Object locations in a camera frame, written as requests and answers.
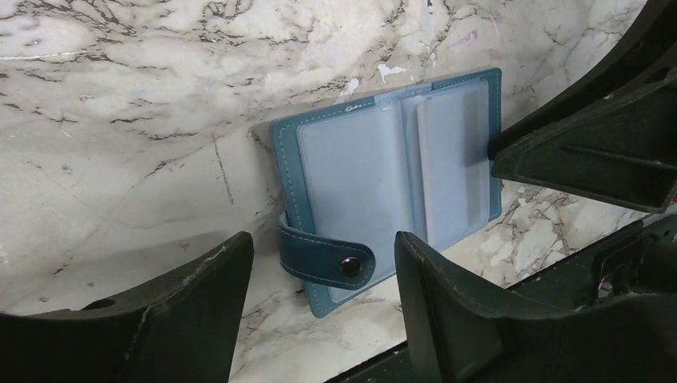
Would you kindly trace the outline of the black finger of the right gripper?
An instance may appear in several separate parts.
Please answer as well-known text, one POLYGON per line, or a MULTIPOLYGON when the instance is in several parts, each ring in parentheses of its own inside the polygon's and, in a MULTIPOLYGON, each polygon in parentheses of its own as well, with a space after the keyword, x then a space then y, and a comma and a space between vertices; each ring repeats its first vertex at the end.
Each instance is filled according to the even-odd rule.
POLYGON ((637 211, 676 196, 676 71, 615 93, 501 149, 493 176, 637 211))
POLYGON ((546 105, 519 120, 489 143, 496 158, 529 133, 563 120, 620 89, 658 60, 676 43, 676 2, 648 1, 625 35, 576 83, 546 105))

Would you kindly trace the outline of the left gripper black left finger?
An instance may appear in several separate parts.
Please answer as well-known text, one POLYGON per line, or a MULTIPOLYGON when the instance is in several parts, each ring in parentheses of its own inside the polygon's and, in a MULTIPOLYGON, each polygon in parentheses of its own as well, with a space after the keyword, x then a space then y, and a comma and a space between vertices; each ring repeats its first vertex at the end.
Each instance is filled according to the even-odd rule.
POLYGON ((226 382, 255 250, 241 231, 80 310, 1 316, 4 382, 226 382))

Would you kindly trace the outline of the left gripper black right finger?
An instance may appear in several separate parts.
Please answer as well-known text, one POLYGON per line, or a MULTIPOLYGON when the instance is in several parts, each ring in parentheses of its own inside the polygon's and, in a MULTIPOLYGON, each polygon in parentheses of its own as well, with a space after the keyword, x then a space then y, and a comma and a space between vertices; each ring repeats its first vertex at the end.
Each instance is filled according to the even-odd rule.
POLYGON ((673 382, 676 297, 640 294, 569 309, 460 267, 416 235, 394 244, 419 382, 673 382))

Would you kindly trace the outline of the blue leather card holder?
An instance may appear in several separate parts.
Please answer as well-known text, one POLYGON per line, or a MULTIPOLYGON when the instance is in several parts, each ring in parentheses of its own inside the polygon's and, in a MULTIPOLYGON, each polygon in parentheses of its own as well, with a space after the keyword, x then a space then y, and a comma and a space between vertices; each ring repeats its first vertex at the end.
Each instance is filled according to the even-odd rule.
POLYGON ((498 68, 391 89, 275 121, 282 268, 324 318, 393 276, 395 235, 443 251, 501 215, 488 146, 498 68))

